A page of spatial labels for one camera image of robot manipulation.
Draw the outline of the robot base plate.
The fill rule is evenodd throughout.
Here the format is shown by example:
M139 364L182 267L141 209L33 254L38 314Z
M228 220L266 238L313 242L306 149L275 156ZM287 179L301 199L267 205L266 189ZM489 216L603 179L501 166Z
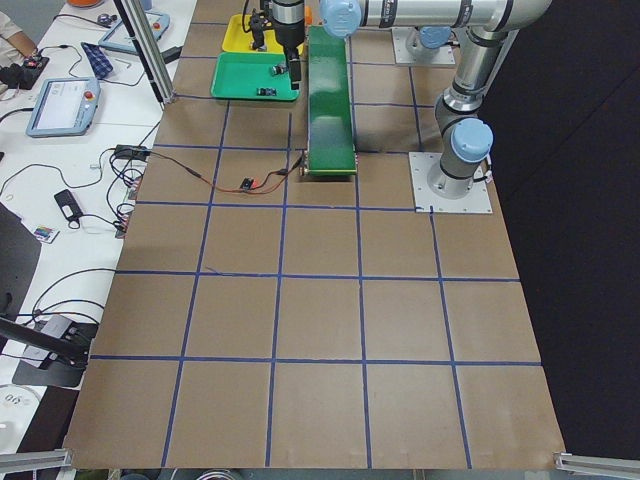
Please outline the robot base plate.
M410 152L414 208L418 213L492 214L488 186L478 166L474 176L458 180L441 169L440 153Z
M448 26L393 27L391 36L396 64L436 68L455 65L453 32Z

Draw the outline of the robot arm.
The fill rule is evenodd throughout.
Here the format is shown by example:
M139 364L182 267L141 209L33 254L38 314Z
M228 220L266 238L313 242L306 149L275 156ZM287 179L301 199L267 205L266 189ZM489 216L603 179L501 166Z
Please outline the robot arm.
M305 38L305 7L303 1L261 1L260 9L253 9L245 33L253 37L251 48L264 48L264 32L273 30L276 41L283 47L291 89L298 90L302 79L298 46Z
M427 185L442 198L466 196L489 155L493 133L478 117L520 29L547 1L323 1L322 24L348 41L361 151L443 153Z

